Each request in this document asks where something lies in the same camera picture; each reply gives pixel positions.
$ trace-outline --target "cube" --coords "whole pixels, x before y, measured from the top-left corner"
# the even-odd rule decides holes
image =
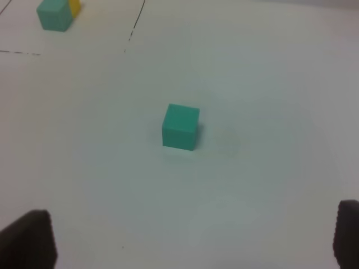
[[[68,3],[70,5],[72,18],[76,18],[77,14],[79,14],[81,9],[80,0],[68,0]]]
[[[169,104],[162,124],[163,146],[194,150],[199,115],[198,108]]]
[[[68,0],[44,0],[36,11],[44,30],[65,32],[71,25]]]

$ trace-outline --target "white table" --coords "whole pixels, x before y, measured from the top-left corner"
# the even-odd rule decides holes
[[[338,268],[354,1],[147,0],[130,42],[142,0],[87,0],[66,33],[39,2],[0,16],[0,50],[41,54],[0,53],[0,228],[48,209],[57,269]],[[162,147],[169,103],[201,109],[197,150]]]

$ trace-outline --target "yellow cube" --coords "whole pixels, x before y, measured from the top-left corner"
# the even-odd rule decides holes
[[[70,4],[72,18],[76,18],[81,9],[80,0],[68,0],[68,3]]]

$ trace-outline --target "table surface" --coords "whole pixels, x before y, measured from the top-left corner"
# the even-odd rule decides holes
[[[0,16],[1,228],[49,210],[57,269],[338,268],[359,2],[147,0],[130,41],[142,0],[86,0],[66,33],[39,3]],[[162,146],[169,103],[200,108],[195,151]]]

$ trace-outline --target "teal cube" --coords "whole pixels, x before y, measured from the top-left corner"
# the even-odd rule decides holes
[[[44,30],[65,32],[71,25],[68,0],[44,0],[36,11]]]
[[[198,108],[170,104],[162,124],[163,146],[194,150],[199,115]]]

